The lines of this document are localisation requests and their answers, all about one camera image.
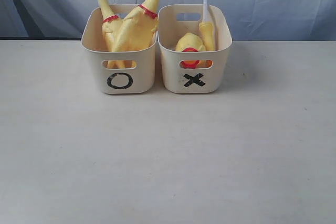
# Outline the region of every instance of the storage bin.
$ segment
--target storage bin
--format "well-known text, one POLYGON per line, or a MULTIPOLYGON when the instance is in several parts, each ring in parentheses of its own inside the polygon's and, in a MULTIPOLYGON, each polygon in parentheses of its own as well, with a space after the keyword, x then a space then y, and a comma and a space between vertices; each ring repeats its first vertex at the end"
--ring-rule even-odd
MULTIPOLYGON (((120 17, 125 16, 137 5, 111 5, 120 17)), ((108 52, 102 36, 103 17, 100 8, 92 11, 81 40, 89 60, 92 75, 101 92, 106 94, 131 94, 148 91, 155 79, 155 43, 154 34, 149 48, 141 51, 108 52), (135 61, 134 68, 107 69, 109 60, 135 61)))
POLYGON ((175 47, 187 32, 200 35, 198 25, 203 19, 202 4, 169 5, 160 9, 157 37, 162 61, 163 82, 174 93, 210 93, 219 88, 232 38, 222 11, 210 5, 209 12, 215 26, 216 51, 177 52, 175 47), (200 16, 199 20, 177 20, 179 15, 200 16), (209 60, 209 68, 182 68, 182 61, 209 60))

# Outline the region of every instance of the yellow toy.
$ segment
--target yellow toy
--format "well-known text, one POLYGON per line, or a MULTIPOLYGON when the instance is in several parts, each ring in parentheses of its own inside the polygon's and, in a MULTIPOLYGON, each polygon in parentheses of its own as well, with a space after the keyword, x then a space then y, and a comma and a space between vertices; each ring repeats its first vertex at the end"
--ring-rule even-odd
MULTIPOLYGON (((203 0, 203 20, 199 24, 199 32, 201 37, 187 33, 177 43, 175 51, 179 52, 201 52, 201 51, 215 51, 215 39, 214 39, 214 25, 209 21, 207 0, 203 0)), ((185 60, 181 62, 184 68, 208 68, 211 66, 211 61, 205 60, 185 60)))
MULTIPOLYGON (((113 44, 116 39, 116 32, 122 25, 122 19, 118 17, 113 10, 111 9, 108 0, 98 0, 102 15, 103 15, 103 24, 102 24, 102 34, 104 41, 106 43, 107 49, 109 52, 113 50, 113 44)), ((114 65, 117 65, 119 68, 125 68, 123 61, 109 61, 107 68, 113 68, 114 65)))
POLYGON ((138 51, 150 47, 157 29, 160 0, 145 0, 123 19, 114 40, 113 52, 138 51))

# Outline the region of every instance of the table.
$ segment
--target table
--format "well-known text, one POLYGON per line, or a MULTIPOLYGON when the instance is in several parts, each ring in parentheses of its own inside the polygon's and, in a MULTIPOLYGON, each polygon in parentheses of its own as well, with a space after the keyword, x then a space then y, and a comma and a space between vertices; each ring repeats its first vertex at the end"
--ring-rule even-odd
POLYGON ((336 223, 336 42, 234 42, 211 94, 106 95, 0 41, 0 223, 336 223))

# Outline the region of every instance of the x symbol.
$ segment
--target x symbol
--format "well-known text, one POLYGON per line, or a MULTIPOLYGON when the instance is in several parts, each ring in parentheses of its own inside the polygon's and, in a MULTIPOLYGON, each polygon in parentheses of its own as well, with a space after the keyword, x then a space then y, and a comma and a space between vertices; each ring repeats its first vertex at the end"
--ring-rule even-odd
POLYGON ((184 86, 187 88, 191 84, 195 83, 195 84, 203 87, 205 85, 205 83, 200 80, 200 78, 202 78, 203 76, 204 75, 202 75, 201 73, 195 75, 194 77, 190 76, 189 74, 185 74, 184 78, 187 78, 189 80, 189 82, 187 82, 184 86))

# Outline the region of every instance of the white plastic stick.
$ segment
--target white plastic stick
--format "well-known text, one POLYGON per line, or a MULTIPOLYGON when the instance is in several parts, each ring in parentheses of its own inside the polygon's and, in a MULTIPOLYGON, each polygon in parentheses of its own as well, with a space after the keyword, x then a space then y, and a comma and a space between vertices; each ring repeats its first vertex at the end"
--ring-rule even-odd
POLYGON ((208 0, 203 0, 203 22, 209 21, 208 17, 208 0))

